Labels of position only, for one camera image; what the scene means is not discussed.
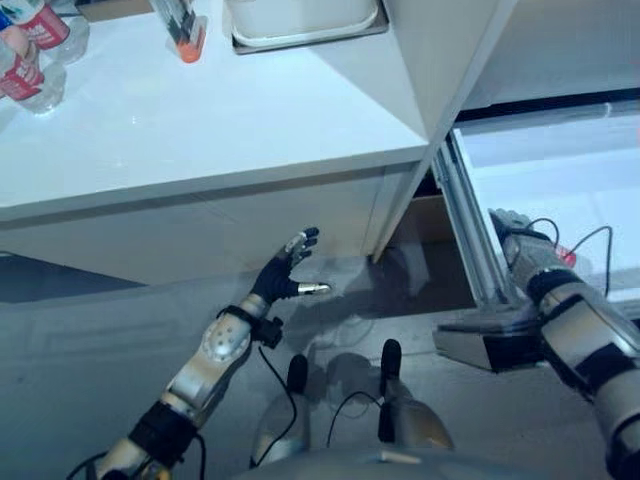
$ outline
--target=plastic water bottle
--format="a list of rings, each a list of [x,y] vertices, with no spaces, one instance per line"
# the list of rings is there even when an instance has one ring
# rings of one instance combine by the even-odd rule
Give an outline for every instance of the plastic water bottle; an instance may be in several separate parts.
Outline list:
[[[44,0],[0,0],[0,11],[56,62],[75,62],[87,50],[89,23],[83,17],[67,25]]]
[[[36,114],[53,110],[62,100],[65,80],[59,63],[40,71],[37,58],[29,62],[0,41],[0,90],[23,108]]]

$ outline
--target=cabinet door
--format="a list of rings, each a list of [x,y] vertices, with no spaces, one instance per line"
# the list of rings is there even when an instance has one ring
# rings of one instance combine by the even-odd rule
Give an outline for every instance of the cabinet door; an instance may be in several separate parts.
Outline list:
[[[399,168],[392,169],[397,174]],[[94,209],[6,230],[0,250],[146,284],[259,269],[308,226],[323,232],[319,255],[366,255],[372,250],[364,250],[370,223],[380,223],[372,219],[390,208],[378,198],[381,188],[388,189],[385,172],[374,168]]]

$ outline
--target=bottle cap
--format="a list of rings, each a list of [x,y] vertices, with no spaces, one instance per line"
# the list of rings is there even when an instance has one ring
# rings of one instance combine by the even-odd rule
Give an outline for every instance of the bottle cap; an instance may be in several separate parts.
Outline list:
[[[10,25],[13,25],[13,23],[11,23],[11,20],[0,10],[0,30],[4,30]]]

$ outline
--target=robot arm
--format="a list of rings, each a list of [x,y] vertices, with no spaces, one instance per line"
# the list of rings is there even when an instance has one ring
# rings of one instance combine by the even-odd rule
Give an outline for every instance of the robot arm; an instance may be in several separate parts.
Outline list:
[[[128,437],[98,467],[98,478],[140,475],[154,462],[171,469],[222,399],[231,376],[246,361],[251,341],[274,348],[282,337],[279,319],[266,320],[273,302],[298,295],[327,293],[323,283],[297,283],[291,270],[311,255],[318,229],[298,233],[260,272],[239,306],[224,309],[205,331],[197,352],[167,385]]]
[[[640,475],[640,331],[558,257],[528,219],[492,216],[518,287],[540,315],[545,358],[594,405],[616,479]]]

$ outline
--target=white countertop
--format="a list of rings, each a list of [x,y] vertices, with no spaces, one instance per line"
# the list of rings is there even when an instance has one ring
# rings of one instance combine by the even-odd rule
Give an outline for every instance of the white countertop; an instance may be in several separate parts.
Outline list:
[[[196,64],[156,14],[93,23],[55,111],[0,101],[0,220],[421,158],[392,31],[237,56],[221,1],[195,9],[209,18]]]

